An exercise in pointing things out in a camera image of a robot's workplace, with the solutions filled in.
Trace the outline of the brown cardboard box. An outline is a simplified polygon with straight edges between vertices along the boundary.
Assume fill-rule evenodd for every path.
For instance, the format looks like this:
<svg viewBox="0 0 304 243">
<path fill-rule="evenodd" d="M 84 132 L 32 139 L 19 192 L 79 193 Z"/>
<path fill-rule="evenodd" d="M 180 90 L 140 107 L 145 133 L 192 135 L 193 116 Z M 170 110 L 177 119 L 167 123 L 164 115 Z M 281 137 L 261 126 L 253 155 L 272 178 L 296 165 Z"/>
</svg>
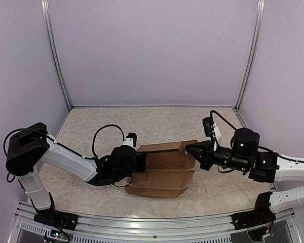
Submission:
<svg viewBox="0 0 304 243">
<path fill-rule="evenodd" d="M 147 155 L 145 172 L 133 173 L 133 180 L 125 187 L 131 195 L 178 198 L 193 183 L 196 159 L 185 146 L 197 140 L 141 145 Z"/>
</svg>

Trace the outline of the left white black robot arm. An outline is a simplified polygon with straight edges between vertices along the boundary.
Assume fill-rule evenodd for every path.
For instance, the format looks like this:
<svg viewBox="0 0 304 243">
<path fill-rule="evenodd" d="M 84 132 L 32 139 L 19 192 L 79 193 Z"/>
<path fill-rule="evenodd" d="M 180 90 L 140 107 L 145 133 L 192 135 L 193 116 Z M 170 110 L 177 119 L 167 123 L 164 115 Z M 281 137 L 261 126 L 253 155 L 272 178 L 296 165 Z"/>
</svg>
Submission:
<svg viewBox="0 0 304 243">
<path fill-rule="evenodd" d="M 147 169 L 147 155 L 135 149 L 136 142 L 137 135 L 129 133 L 122 136 L 121 146 L 115 147 L 110 155 L 87 157 L 57 141 L 44 123 L 36 123 L 9 132 L 3 141 L 3 151 L 8 174 L 18 180 L 38 214 L 48 224 L 56 225 L 61 215 L 55 210 L 53 197 L 44 187 L 36 164 L 55 166 L 96 187 L 116 185 Z"/>
</svg>

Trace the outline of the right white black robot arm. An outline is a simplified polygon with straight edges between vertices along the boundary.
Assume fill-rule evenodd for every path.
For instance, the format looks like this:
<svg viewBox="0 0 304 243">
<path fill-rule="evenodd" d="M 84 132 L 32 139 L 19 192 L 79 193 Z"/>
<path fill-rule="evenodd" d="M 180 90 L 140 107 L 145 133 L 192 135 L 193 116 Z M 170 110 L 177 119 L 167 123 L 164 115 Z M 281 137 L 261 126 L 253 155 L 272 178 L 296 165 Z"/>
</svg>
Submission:
<svg viewBox="0 0 304 243">
<path fill-rule="evenodd" d="M 203 170 L 213 165 L 236 170 L 249 179 L 261 183 L 304 181 L 304 159 L 278 154 L 259 147 L 260 135 L 248 128 L 237 129 L 232 137 L 232 147 L 222 147 L 217 138 L 186 145 Z M 304 186 L 286 191 L 262 193 L 257 197 L 249 221 L 259 225 L 269 216 L 290 208 L 304 206 Z"/>
</svg>

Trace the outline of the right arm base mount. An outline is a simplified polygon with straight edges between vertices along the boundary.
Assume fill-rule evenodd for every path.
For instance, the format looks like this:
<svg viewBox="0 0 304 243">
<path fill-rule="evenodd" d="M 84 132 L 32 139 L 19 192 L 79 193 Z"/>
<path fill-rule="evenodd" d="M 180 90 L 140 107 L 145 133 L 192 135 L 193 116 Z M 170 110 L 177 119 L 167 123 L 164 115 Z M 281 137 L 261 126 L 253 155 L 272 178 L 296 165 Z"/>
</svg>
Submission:
<svg viewBox="0 0 304 243">
<path fill-rule="evenodd" d="M 253 209 L 241 213 L 235 213 L 231 216 L 235 230 L 255 227 L 269 222 L 274 222 L 276 216 L 269 208 Z"/>
</svg>

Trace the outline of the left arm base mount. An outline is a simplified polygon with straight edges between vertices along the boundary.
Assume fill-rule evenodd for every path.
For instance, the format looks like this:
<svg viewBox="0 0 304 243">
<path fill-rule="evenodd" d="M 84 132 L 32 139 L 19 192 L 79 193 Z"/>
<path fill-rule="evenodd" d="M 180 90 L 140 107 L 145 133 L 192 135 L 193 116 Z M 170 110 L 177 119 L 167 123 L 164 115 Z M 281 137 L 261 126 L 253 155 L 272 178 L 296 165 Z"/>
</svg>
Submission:
<svg viewBox="0 0 304 243">
<path fill-rule="evenodd" d="M 75 231 L 79 216 L 77 214 L 41 210 L 34 216 L 34 221 L 45 225 L 50 225 L 59 229 Z"/>
</svg>

